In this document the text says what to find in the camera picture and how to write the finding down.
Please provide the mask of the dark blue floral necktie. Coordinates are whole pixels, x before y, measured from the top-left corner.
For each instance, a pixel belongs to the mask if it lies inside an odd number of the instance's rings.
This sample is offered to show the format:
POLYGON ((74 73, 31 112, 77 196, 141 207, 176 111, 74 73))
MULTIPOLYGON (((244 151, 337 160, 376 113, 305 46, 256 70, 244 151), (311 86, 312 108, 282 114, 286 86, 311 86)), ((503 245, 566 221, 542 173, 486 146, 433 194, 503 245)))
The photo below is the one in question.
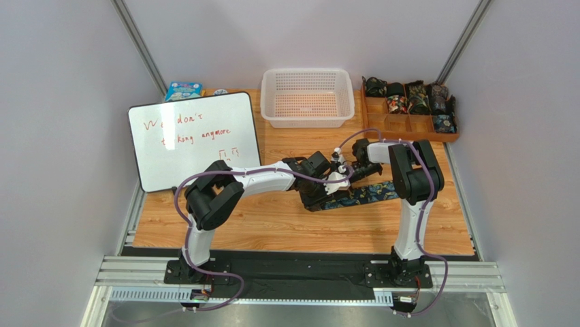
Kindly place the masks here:
POLYGON ((395 200, 398 198, 399 196, 395 191, 393 182, 385 181, 382 183, 354 188, 349 195, 324 202, 319 205, 315 211, 327 211, 337 208, 359 206, 375 202, 395 200))

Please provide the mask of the white plastic perforated basket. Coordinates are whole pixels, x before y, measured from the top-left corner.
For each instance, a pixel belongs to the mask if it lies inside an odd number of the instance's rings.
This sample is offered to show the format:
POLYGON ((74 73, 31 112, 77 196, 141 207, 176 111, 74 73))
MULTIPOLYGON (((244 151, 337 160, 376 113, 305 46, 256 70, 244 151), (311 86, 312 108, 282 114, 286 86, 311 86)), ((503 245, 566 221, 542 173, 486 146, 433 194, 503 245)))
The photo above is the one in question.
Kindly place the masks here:
POLYGON ((274 128, 338 128, 355 116, 349 73, 280 68, 263 73, 261 115, 274 128))

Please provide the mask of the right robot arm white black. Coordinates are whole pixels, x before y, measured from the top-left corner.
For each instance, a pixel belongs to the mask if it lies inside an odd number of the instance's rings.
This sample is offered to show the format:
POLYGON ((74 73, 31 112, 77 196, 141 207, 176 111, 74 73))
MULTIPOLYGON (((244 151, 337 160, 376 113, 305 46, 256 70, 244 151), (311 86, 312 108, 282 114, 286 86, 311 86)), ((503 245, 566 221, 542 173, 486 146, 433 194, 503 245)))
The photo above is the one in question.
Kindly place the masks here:
POLYGON ((424 235, 438 192, 445 186, 437 158, 428 140, 371 142, 366 138, 352 146, 357 179, 391 168, 394 191, 401 199, 397 239, 387 269, 390 282, 405 286, 426 273, 424 235))

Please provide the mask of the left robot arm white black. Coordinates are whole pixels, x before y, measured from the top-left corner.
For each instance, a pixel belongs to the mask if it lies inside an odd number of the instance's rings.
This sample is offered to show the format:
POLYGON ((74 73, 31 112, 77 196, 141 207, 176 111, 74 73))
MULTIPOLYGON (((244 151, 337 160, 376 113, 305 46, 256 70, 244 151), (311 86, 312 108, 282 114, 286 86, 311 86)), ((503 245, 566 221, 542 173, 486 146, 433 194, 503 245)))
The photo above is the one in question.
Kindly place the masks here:
POLYGON ((332 172, 331 162, 317 151, 310 157, 284 158, 256 168, 234 168, 218 160, 186 178, 174 194, 176 210, 188 224, 182 247, 185 262, 194 268, 210 259, 215 230, 229 219, 242 198, 289 190, 309 198, 327 196, 332 172))

